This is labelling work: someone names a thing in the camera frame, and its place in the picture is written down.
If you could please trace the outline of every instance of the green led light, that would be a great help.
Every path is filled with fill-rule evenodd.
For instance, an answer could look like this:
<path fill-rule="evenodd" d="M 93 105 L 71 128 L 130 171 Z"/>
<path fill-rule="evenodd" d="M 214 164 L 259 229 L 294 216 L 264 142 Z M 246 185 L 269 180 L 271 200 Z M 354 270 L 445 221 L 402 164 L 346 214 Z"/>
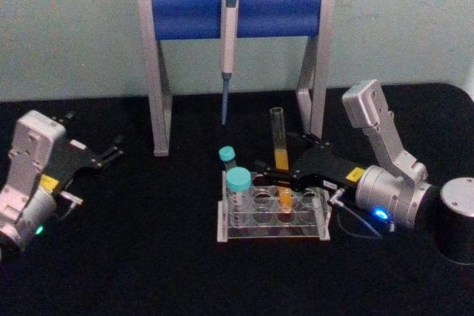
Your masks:
<path fill-rule="evenodd" d="M 40 225 L 40 226 L 36 229 L 35 235 L 39 235 L 40 233 L 42 233 L 42 232 L 43 232 L 43 229 L 44 229 L 43 225 Z"/>

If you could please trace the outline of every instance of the clear test tube rack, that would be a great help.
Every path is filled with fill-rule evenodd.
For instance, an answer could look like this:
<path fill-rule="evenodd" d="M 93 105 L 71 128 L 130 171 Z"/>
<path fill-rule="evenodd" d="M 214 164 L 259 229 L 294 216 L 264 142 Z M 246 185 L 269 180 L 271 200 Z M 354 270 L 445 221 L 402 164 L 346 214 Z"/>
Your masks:
<path fill-rule="evenodd" d="M 257 177 L 251 173 L 252 182 Z M 217 241 L 239 238 L 319 238 L 329 241 L 329 193 L 321 188 L 292 192 L 291 212 L 283 212 L 277 186 L 254 186 L 239 201 L 226 187 L 222 172 L 222 200 L 218 202 Z"/>

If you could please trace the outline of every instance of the yellow warning label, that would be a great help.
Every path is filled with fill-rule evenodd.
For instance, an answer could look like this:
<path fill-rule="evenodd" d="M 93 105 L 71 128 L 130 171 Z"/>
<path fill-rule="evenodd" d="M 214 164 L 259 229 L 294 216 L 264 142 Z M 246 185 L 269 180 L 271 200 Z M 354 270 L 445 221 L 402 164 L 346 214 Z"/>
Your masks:
<path fill-rule="evenodd" d="M 54 188 L 58 186 L 58 183 L 59 181 L 57 181 L 55 178 L 45 174 L 41 176 L 41 180 L 39 181 L 39 185 L 41 185 L 49 192 L 52 192 Z"/>
<path fill-rule="evenodd" d="M 365 170 L 359 167 L 356 167 L 349 173 L 346 177 L 348 181 L 352 181 L 353 183 L 357 183 L 357 181 L 361 178 L 364 174 Z"/>

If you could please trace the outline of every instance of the light green wall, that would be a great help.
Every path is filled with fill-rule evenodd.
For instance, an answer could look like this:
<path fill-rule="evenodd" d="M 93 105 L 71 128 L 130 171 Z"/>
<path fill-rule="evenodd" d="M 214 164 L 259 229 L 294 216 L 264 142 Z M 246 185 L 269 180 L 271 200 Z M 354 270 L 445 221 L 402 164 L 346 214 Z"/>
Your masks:
<path fill-rule="evenodd" d="M 0 101 L 143 95 L 136 0 L 0 0 Z M 330 85 L 447 81 L 474 55 L 473 0 L 336 0 Z M 167 41 L 175 93 L 221 91 L 218 41 Z M 296 85 L 303 38 L 238 41 L 234 91 Z"/>

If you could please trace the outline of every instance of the black cylinder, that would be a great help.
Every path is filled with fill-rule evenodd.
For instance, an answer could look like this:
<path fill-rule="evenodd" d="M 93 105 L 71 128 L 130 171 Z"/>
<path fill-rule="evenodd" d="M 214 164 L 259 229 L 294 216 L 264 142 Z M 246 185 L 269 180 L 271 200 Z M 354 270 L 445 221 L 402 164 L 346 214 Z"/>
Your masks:
<path fill-rule="evenodd" d="M 474 264 L 474 178 L 453 179 L 442 187 L 435 244 L 447 259 Z"/>

